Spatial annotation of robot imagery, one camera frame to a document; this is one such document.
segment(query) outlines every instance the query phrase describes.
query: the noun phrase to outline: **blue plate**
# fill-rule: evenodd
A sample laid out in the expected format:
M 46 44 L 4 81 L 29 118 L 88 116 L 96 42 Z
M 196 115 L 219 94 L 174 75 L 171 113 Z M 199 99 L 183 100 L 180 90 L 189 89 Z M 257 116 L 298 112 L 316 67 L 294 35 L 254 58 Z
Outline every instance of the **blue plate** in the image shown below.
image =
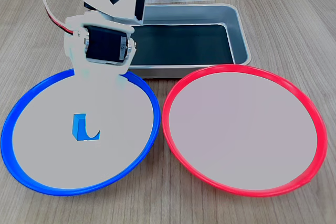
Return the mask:
M 72 196 L 72 195 L 80 195 L 85 193 L 90 193 L 95 190 L 99 190 L 101 188 L 104 188 L 106 186 L 111 185 L 112 183 L 120 180 L 124 176 L 126 176 L 130 171 L 132 171 L 138 164 L 141 163 L 141 161 L 146 157 L 147 153 L 152 148 L 155 139 L 158 135 L 159 127 L 160 127 L 160 106 L 159 102 L 154 94 L 154 92 L 151 90 L 151 88 L 147 85 L 146 82 L 144 82 L 140 77 L 136 76 L 135 74 L 131 72 L 127 72 L 123 76 L 128 79 L 131 83 L 137 85 L 139 88 L 141 88 L 149 97 L 152 106 L 153 106 L 153 112 L 154 112 L 154 122 L 153 122 L 153 129 L 152 133 L 149 137 L 149 140 L 147 142 L 147 145 L 145 146 L 144 150 L 141 152 L 141 154 L 137 157 L 137 159 L 125 170 L 123 170 L 120 174 L 106 180 L 105 182 L 102 182 L 100 184 L 86 187 L 86 188 L 79 188 L 79 189 L 58 189 L 58 188 L 52 188 L 45 185 L 42 185 L 35 180 L 31 179 L 19 166 L 14 150 L 13 150 L 13 131 L 16 124 L 16 121 L 18 120 L 19 116 L 27 107 L 27 105 L 42 91 L 47 89 L 49 86 L 55 84 L 56 82 L 59 82 L 61 80 L 64 80 L 65 78 L 74 76 L 74 70 L 69 69 L 63 72 L 60 72 L 54 76 L 49 77 L 48 79 L 42 81 L 32 89 L 30 89 L 13 107 L 12 111 L 7 117 L 7 120 L 4 124 L 2 134 L 1 134 L 1 153 L 4 160 L 4 163 L 9 170 L 9 172 L 12 174 L 12 176 L 17 179 L 21 184 L 24 186 L 37 191 L 39 193 L 43 194 L 49 194 L 49 195 L 55 195 L 55 196 Z

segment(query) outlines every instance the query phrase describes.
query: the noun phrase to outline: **red wire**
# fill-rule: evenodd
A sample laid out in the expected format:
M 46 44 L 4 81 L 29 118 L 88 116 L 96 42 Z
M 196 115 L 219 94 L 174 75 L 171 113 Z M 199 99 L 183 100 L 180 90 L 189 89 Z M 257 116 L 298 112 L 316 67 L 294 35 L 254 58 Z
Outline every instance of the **red wire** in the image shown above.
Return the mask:
M 51 21 L 54 22 L 59 28 L 61 28 L 63 31 L 65 31 L 68 34 L 71 34 L 71 35 L 74 34 L 74 31 L 68 29 L 64 25 L 62 25 L 62 24 L 58 23 L 56 20 L 54 20 L 53 17 L 49 14 L 47 8 L 46 8 L 46 11 L 47 11 L 47 14 L 48 14 L 49 18 L 51 19 Z

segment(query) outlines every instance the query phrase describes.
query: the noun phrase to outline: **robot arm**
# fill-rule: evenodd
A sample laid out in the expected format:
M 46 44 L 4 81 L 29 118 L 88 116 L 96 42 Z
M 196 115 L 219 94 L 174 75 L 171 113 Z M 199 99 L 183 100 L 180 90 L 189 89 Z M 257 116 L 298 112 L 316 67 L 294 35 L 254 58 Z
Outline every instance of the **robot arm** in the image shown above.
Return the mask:
M 113 69 L 114 75 L 126 73 L 136 48 L 131 38 L 134 28 L 123 23 L 143 24 L 145 0 L 83 1 L 91 11 L 69 17 L 63 24 L 52 15 L 44 0 L 49 17 L 65 31 L 65 52 L 75 73 L 88 76 L 111 73 Z

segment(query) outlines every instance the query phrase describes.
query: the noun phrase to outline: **red plate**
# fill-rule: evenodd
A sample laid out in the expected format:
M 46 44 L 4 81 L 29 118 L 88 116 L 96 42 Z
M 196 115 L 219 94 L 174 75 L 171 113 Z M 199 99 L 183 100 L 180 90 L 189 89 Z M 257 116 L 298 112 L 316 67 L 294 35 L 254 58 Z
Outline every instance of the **red plate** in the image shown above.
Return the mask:
M 297 87 L 249 66 L 195 71 L 169 93 L 163 133 L 195 176 L 230 193 L 267 197 L 307 184 L 327 153 L 323 119 Z

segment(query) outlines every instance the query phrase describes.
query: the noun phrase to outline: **white plastic bracket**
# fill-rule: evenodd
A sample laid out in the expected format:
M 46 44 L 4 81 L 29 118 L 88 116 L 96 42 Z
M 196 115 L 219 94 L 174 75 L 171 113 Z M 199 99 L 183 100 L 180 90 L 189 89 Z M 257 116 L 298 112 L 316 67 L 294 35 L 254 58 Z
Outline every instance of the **white plastic bracket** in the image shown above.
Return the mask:
M 66 25 L 74 31 L 73 35 L 65 33 L 64 48 L 65 54 L 70 58 L 75 71 L 74 89 L 85 104 L 84 111 L 79 113 L 87 114 L 87 132 L 96 135 L 102 125 L 104 129 L 110 129 L 108 134 L 112 134 L 112 127 L 116 125 L 117 115 L 122 113 L 123 99 L 122 90 L 128 80 L 120 76 L 128 71 L 136 52 L 135 43 L 131 34 L 134 28 L 128 25 L 119 24 L 106 20 L 97 11 L 86 12 L 84 15 L 68 17 Z M 128 55 L 122 64 L 102 64 L 90 62 L 86 58 L 86 35 L 88 31 L 85 25 L 93 25 L 107 29 L 121 31 L 128 37 Z

